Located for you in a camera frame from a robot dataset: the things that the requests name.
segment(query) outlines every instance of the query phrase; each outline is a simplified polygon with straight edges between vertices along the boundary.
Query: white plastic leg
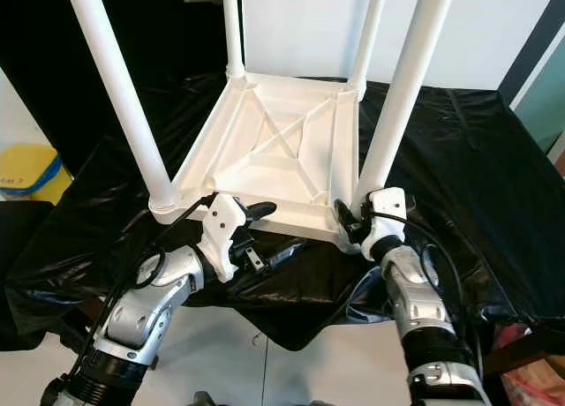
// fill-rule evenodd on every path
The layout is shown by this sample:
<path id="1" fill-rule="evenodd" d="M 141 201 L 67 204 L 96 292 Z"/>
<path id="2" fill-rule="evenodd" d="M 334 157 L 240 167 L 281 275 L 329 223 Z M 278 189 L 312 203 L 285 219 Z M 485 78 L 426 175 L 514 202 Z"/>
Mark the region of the white plastic leg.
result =
<path id="1" fill-rule="evenodd" d="M 358 93 L 359 102 L 363 100 L 365 95 L 367 70 L 369 69 L 369 62 L 373 53 L 374 39 L 379 30 L 380 15 L 382 15 L 384 3 L 385 0 L 369 0 L 353 71 L 347 81 L 348 89 Z"/>
<path id="2" fill-rule="evenodd" d="M 226 44 L 228 46 L 226 74 L 228 78 L 241 78 L 245 75 L 245 67 L 241 58 L 237 0 L 223 0 L 223 16 L 226 25 Z"/>
<path id="3" fill-rule="evenodd" d="M 151 195 L 155 209 L 174 205 L 175 192 L 125 67 L 102 0 L 71 0 L 117 118 Z"/>
<path id="4" fill-rule="evenodd" d="M 416 4 L 353 198 L 357 216 L 366 194 L 385 186 L 450 4 L 451 0 Z"/>

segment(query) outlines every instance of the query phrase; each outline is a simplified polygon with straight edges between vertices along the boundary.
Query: black plastic sheet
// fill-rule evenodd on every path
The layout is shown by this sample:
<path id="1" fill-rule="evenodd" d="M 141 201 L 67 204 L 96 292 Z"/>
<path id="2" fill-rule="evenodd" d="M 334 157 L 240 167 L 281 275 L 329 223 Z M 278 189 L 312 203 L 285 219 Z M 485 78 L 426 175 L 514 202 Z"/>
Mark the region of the black plastic sheet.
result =
<path id="1" fill-rule="evenodd" d="M 140 89 L 157 144 L 173 176 L 225 79 L 188 79 L 170 91 Z M 370 83 L 360 103 L 360 161 L 387 86 Z M 410 219 L 430 228 L 453 256 L 476 315 L 490 320 L 560 320 L 565 311 L 565 184 L 495 92 L 424 87 L 388 185 L 403 187 Z M 73 299 L 103 295 L 121 267 L 162 230 L 119 128 L 92 153 L 71 188 L 19 257 L 5 291 L 21 334 L 46 327 Z M 200 239 L 183 222 L 164 247 Z M 254 232 L 266 256 L 291 237 Z M 408 231 L 418 247 L 416 234 Z M 448 299 L 453 280 L 438 260 Z M 264 276 L 213 282 L 189 305 L 233 307 L 289 350 L 304 347 L 343 316 L 358 281 L 372 268 L 333 245 L 308 242 Z M 386 313 L 384 285 L 364 307 Z"/>

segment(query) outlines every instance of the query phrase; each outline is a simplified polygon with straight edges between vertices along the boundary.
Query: white wall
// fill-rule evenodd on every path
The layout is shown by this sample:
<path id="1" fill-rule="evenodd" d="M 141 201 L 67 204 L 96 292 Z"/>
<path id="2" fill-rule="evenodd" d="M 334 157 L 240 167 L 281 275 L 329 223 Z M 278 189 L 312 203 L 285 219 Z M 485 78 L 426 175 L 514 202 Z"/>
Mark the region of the white wall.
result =
<path id="1" fill-rule="evenodd" d="M 0 68 L 0 148 L 13 143 L 49 144 Z"/>
<path id="2" fill-rule="evenodd" d="M 417 0 L 386 0 L 368 79 L 389 82 Z M 496 89 L 549 0 L 454 0 L 425 84 Z M 248 71 L 342 76 L 368 0 L 243 0 Z"/>

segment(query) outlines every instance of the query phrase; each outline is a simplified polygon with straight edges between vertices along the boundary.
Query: gray floor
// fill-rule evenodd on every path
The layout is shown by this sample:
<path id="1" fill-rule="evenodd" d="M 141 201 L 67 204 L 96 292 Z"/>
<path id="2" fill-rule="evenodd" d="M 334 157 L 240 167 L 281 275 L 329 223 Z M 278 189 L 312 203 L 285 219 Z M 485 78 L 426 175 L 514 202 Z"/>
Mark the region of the gray floor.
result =
<path id="1" fill-rule="evenodd" d="M 181 308 L 159 357 L 135 406 L 183 406 L 197 390 L 229 406 L 410 404 L 394 322 L 328 327 L 305 349 L 288 352 L 231 309 Z M 0 404 L 37 406 L 74 358 L 55 335 L 32 351 L 0 353 Z"/>

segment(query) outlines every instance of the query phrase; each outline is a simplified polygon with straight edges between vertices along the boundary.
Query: yellow object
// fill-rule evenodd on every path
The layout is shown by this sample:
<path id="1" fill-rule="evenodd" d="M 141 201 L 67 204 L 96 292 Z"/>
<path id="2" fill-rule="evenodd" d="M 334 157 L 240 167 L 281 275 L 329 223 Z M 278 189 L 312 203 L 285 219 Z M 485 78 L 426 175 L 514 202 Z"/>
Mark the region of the yellow object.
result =
<path id="1" fill-rule="evenodd" d="M 8 197 L 46 200 L 55 205 L 71 182 L 51 146 L 16 144 L 0 154 L 0 191 Z"/>

